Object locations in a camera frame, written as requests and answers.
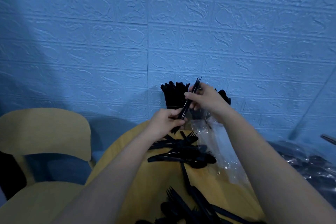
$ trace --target yellow wooden chair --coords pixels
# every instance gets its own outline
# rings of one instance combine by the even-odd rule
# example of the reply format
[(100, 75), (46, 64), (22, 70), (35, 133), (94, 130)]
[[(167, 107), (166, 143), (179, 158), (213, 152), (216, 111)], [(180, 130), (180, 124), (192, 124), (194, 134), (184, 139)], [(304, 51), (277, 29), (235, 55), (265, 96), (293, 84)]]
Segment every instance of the yellow wooden chair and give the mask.
[(56, 217), (83, 186), (69, 182), (35, 183), (32, 175), (29, 175), (23, 156), (62, 153), (89, 162), (90, 126), (83, 116), (63, 109), (13, 111), (0, 117), (0, 151), (12, 154), (27, 177), (27, 186), (0, 207), (0, 223), (46, 224)]

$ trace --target hand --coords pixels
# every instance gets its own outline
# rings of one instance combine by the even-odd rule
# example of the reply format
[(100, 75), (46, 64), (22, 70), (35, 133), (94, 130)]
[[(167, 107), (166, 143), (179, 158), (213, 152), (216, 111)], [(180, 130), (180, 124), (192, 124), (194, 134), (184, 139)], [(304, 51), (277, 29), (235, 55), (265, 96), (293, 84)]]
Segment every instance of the hand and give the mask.
[(181, 112), (182, 108), (174, 110), (174, 109), (160, 109), (157, 111), (149, 124), (144, 130), (144, 133), (151, 138), (152, 140), (156, 141), (172, 130), (172, 128), (177, 126), (182, 126), (185, 121), (184, 120), (174, 120), (179, 113)]
[(200, 89), (197, 90), (197, 94), (186, 92), (185, 98), (190, 99), (193, 102), (190, 104), (190, 108), (197, 110), (198, 108), (203, 108), (209, 111), (211, 114), (218, 114), (221, 107), (229, 106), (228, 103), (221, 97), (221, 95), (215, 91), (215, 89), (203, 82), (200, 84)]

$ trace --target blue brick wall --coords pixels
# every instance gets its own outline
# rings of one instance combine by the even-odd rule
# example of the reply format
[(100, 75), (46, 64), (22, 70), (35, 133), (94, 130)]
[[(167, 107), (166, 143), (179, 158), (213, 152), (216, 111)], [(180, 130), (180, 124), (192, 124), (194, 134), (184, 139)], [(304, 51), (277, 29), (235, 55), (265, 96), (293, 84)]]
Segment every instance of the blue brick wall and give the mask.
[(335, 152), (336, 0), (0, 0), (0, 111), (66, 108), (93, 155), (203, 81), (267, 139)]

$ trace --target forearm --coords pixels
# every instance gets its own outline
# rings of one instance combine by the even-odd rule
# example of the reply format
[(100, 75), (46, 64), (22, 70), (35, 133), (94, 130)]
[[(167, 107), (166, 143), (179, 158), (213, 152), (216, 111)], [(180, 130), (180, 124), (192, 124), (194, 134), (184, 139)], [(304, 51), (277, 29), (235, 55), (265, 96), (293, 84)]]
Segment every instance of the forearm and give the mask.
[(218, 118), (269, 223), (334, 223), (332, 206), (229, 106)]
[(114, 223), (145, 152), (154, 139), (146, 133), (134, 138), (80, 194), (53, 224)]

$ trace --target wooden table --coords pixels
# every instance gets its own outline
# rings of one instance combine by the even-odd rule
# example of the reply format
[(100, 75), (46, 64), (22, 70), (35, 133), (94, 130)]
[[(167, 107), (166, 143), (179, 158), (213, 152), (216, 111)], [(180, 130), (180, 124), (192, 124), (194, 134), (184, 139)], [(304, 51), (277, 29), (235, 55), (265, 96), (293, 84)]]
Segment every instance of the wooden table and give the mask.
[[(124, 133), (105, 151), (102, 158), (92, 170), (86, 181), (86, 185), (146, 127), (147, 123), (147, 121), (143, 122)], [(173, 137), (182, 139), (179, 132)], [(134, 224), (139, 219), (154, 222), (155, 218), (163, 217), (160, 205), (166, 201), (166, 190), (170, 186), (180, 194), (191, 209), (195, 206), (194, 201), (187, 194), (184, 187), (179, 163), (147, 162), (149, 157), (167, 151), (167, 149), (150, 150), (145, 154), (137, 175), (124, 200), (117, 223)], [(247, 220), (254, 221), (264, 219), (263, 211), (254, 193), (248, 189), (230, 184), (223, 171), (217, 175), (218, 169), (216, 169), (215, 164), (210, 164), (202, 169), (193, 169), (187, 164), (185, 167), (191, 185), (195, 185), (211, 204), (220, 206)]]

